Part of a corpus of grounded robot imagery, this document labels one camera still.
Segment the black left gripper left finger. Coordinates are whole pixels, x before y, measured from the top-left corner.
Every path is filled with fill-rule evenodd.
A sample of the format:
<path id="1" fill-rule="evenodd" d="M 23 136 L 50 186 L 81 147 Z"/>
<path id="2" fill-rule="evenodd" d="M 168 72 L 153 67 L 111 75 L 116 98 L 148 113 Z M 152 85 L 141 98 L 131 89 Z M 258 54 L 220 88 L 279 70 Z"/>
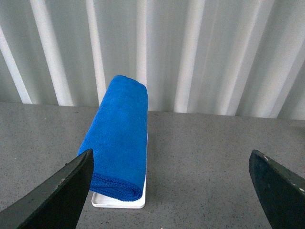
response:
<path id="1" fill-rule="evenodd" d="M 93 151 L 86 150 L 0 213 L 2 229 L 76 228 L 93 174 Z"/>

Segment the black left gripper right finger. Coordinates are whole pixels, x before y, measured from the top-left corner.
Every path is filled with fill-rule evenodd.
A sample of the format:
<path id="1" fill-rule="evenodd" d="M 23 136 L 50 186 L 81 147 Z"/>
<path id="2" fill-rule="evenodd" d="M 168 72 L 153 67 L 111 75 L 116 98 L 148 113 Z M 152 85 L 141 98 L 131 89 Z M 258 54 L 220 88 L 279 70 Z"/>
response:
<path id="1" fill-rule="evenodd" d="M 305 179 L 253 150 L 249 173 L 264 213 L 273 229 L 305 227 Z"/>

